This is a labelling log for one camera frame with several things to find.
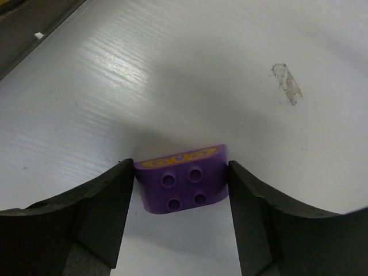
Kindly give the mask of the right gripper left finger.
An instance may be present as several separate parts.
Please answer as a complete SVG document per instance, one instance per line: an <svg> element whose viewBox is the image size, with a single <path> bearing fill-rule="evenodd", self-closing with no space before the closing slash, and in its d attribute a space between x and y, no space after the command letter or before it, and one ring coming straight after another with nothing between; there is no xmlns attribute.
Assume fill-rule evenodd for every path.
<svg viewBox="0 0 368 276"><path fill-rule="evenodd" d="M133 160L31 206L1 211L2 275L109 275L117 266Z"/></svg>

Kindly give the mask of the purple curved lego brick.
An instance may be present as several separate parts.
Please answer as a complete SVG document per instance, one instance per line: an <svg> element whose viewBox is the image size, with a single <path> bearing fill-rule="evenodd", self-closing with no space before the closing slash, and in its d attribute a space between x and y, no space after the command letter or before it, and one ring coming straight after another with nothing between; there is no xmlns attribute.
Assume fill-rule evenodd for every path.
<svg viewBox="0 0 368 276"><path fill-rule="evenodd" d="M228 197L225 145L134 163L144 209L168 214L198 208Z"/></svg>

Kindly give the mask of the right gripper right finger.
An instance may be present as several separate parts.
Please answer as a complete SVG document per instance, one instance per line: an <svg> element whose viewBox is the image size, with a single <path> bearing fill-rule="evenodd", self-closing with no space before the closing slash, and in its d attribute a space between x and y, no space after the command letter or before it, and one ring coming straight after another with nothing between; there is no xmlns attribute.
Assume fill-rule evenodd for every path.
<svg viewBox="0 0 368 276"><path fill-rule="evenodd" d="M332 213L262 182L236 161L228 188L243 275L366 275L367 209Z"/></svg>

